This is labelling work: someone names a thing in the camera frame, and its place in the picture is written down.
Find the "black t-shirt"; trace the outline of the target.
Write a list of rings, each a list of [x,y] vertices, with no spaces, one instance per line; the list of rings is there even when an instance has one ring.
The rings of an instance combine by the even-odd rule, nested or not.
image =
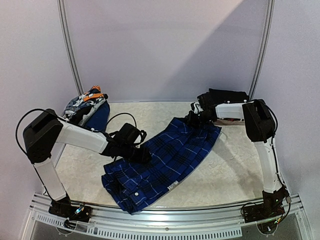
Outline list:
[[[249,96],[244,91],[232,91],[232,90],[221,90],[221,89],[209,89],[209,93],[212,101],[215,104],[221,103],[243,103],[249,101]]]

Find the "blue plaid garment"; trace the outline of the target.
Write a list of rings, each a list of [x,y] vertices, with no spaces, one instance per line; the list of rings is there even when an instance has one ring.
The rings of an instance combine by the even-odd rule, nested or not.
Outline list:
[[[143,144],[151,156],[148,163],[121,158],[106,164],[102,185],[123,211],[140,212],[184,181],[207,157],[220,133],[221,127],[211,122],[193,127],[174,117]]]

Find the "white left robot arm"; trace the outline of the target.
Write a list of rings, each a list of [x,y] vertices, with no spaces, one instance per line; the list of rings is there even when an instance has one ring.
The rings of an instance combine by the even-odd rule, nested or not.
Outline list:
[[[121,157],[129,162],[145,164],[151,160],[149,150],[141,146],[147,133],[136,125],[125,123],[120,130],[106,133],[89,130],[58,116],[53,109],[40,109],[36,117],[22,132],[24,144],[20,150],[33,165],[45,191],[55,201],[55,209],[63,216],[74,213],[74,205],[68,198],[56,168],[51,160],[55,144],[66,144],[87,149],[113,159]]]

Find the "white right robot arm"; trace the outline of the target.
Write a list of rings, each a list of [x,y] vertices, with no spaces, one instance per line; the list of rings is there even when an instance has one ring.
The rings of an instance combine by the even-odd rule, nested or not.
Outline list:
[[[283,201],[291,196],[280,175],[275,136],[278,120],[263,99],[251,100],[244,91],[209,89],[197,97],[199,107],[191,105],[186,121],[199,127],[218,119],[243,120],[247,137],[258,152],[263,176],[263,203],[258,213],[269,218]]]

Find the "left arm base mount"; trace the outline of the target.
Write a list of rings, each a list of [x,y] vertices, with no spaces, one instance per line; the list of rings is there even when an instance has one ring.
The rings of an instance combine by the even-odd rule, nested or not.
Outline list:
[[[52,201],[48,212],[52,215],[68,219],[69,221],[80,221],[88,223],[91,215],[92,208],[85,204],[72,205],[69,200],[67,201]]]

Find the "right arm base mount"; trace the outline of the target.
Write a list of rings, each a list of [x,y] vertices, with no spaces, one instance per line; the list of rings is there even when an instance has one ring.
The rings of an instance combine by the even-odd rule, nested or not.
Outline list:
[[[279,225],[288,216],[291,210],[291,202],[288,203],[287,212],[285,212],[285,208],[281,204],[280,206],[277,206],[274,210],[272,210],[271,213],[267,213],[267,211],[263,208],[263,205],[263,203],[245,203],[240,209],[240,214],[243,217],[244,222],[251,223],[261,220],[267,220],[269,218],[275,218],[273,223],[275,225]]]

